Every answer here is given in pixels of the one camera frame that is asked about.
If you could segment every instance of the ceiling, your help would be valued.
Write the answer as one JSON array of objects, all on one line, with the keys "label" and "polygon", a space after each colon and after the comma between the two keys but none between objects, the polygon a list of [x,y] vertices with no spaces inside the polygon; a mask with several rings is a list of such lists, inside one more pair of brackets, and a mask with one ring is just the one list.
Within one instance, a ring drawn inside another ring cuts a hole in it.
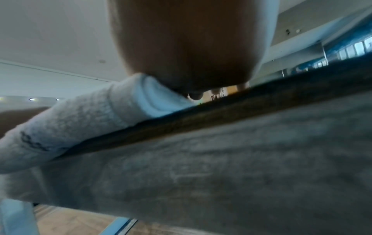
[{"label": "ceiling", "polygon": [[[305,0],[282,0],[286,11]],[[17,0],[0,3],[0,59],[99,79],[122,80],[126,74],[110,37],[104,0]],[[269,61],[322,39],[339,24],[322,27],[277,44]]]}]

